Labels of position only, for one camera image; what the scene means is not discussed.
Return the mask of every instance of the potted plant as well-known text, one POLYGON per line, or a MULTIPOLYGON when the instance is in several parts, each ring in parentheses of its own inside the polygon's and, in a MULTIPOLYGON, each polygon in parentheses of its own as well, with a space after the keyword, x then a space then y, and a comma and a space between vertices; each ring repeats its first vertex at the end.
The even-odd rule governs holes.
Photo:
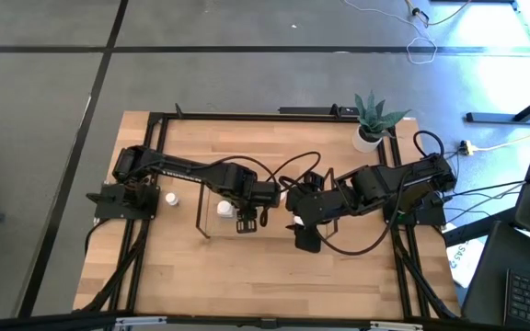
POLYGON ((372 91, 367 98, 367 108, 365 108, 361 97, 355 94, 355 104, 359 109, 361 124, 352 136, 356 150, 364 153, 372 152, 383 137, 390 135, 386 130, 395 126, 410 111, 394 111, 383 116, 385 103, 386 101, 382 100, 376 105, 372 91))

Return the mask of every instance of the wooden table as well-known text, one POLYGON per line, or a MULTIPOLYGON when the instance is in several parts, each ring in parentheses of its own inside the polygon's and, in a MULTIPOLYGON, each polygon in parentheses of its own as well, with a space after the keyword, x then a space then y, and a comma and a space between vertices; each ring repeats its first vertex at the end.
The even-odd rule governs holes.
MULTIPOLYGON (((124 113, 109 172, 121 148, 142 144, 148 112, 124 113)), ((259 159, 271 169, 286 159, 319 151, 315 169, 337 176, 362 165, 379 163, 377 153, 361 154, 351 145, 354 123, 305 123, 229 120, 170 120, 163 153, 210 163, 232 154, 259 159)), ((414 119, 397 125, 402 163, 421 156, 412 143, 418 130, 414 119)), ((386 141, 388 163, 391 163, 386 141)), ((288 165, 282 175, 297 177, 314 161, 304 158, 288 165)), ((250 166, 260 178, 266 173, 250 166)), ((108 181, 113 178, 108 173, 108 181)), ((135 312, 210 316, 315 317, 335 319, 386 319, 403 317, 391 239, 361 257, 346 257, 323 246, 319 254, 294 247, 293 233, 284 226, 292 215, 283 206, 270 211, 266 228, 255 234, 235 234, 234 221, 210 220, 211 239, 196 229, 200 186, 160 177, 161 198, 176 192, 178 207, 160 200, 151 222, 135 312)), ((212 194, 204 203, 212 217, 219 199, 212 194)), ((347 250, 369 246, 385 228, 383 214, 343 217, 339 232, 330 241, 347 250)), ((89 303, 116 267, 124 220, 110 221, 93 234, 75 297, 75 308, 89 303)), ((454 313, 459 313, 455 288, 443 238, 430 227, 417 227, 423 274, 454 313)), ((408 275, 412 310, 419 314, 413 279, 408 275)), ((124 279, 119 307, 125 307, 130 276, 124 279)))

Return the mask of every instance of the white pot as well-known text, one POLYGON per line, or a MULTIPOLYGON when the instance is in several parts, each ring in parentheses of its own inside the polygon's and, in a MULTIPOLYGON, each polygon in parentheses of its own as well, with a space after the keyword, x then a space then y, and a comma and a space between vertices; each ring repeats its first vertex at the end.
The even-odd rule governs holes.
POLYGON ((353 136, 352 136, 351 140, 353 142, 353 147, 355 147, 355 149, 357 151, 363 152, 363 153, 369 153, 369 152, 374 151, 375 148, 377 148, 377 145, 379 144, 379 142, 382 141, 381 139, 378 139, 374 143, 369 143, 369 142, 365 141, 359 135, 359 127, 357 127, 357 129, 355 129, 355 132, 353 133, 353 136))

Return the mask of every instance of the desk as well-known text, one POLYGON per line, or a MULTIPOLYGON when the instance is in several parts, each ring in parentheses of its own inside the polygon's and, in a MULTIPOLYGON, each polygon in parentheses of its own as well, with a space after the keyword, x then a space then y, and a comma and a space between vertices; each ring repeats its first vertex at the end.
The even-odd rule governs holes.
MULTIPOLYGON (((109 169, 121 148, 141 144, 149 113, 125 112, 109 169)), ((338 175, 361 165, 376 165, 378 154, 360 154, 351 146, 355 123, 295 121, 170 120, 163 153, 209 163, 231 154, 244 154, 276 168, 286 159, 315 150, 322 160, 320 174, 334 167, 338 175)), ((415 120, 397 126, 402 162, 420 158, 413 146, 415 120)), ((287 166, 281 175, 297 177, 313 161, 287 166)), ((239 160, 265 177, 264 171, 239 160)), ((113 181, 108 174, 108 181, 113 181)), ((293 235, 283 227, 291 214, 270 211, 267 228, 256 234, 213 236, 205 239, 195 229, 200 186, 160 177, 161 196, 177 192, 177 208, 161 202, 150 225, 143 271, 136 297, 138 314, 209 316, 275 316, 295 318, 402 319, 393 247, 389 236, 371 253, 346 257, 323 247, 319 254, 294 248, 293 235)), ((384 230, 383 215, 341 218, 331 242, 355 250, 370 245, 384 230)), ((91 301, 116 268, 124 221, 110 221, 92 235, 75 308, 91 301)), ((430 227, 418 227, 416 236, 423 274, 450 310, 459 314, 455 288, 443 238, 430 227)), ((126 275, 123 289, 128 288, 126 275)), ((414 281, 408 279, 411 298, 414 281)), ((416 300, 413 313, 418 314, 416 300)), ((126 302, 122 290, 119 307, 126 302)))

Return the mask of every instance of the gray floor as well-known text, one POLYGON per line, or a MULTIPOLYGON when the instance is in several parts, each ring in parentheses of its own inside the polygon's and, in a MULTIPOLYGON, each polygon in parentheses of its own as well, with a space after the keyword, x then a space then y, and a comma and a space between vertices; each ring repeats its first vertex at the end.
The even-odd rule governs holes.
MULTIPOLYGON (((416 3, 432 17, 456 8, 416 3)), ((118 4, 0 0, 0 44, 103 45, 118 4)), ((401 16, 407 11, 403 1, 364 5, 401 16)), ((507 5, 471 5, 429 31, 440 46, 530 46, 507 5)), ((413 37, 410 26, 357 12, 339 0, 140 0, 129 4, 118 44, 406 46, 413 37)), ((0 211, 7 215, 0 223, 0 317, 11 315, 16 304, 100 58, 0 54, 0 211)), ((426 65, 413 65, 404 54, 113 55, 35 314, 71 309, 94 210, 85 193, 97 190, 107 172, 124 110, 173 111, 178 102, 190 112, 273 113, 282 106, 352 105, 353 93, 371 89, 387 99, 387 109, 412 108, 411 116, 439 134, 447 150, 464 139, 487 147, 530 134, 530 127, 462 120, 469 111, 514 113, 529 105, 530 55, 439 55, 426 65)), ((432 147, 430 140, 425 145, 432 147)), ((522 178, 529 160, 530 142, 462 157, 458 190, 522 178)), ((505 209, 515 198, 483 210, 505 209)), ((450 206, 477 201, 461 198, 450 206)))

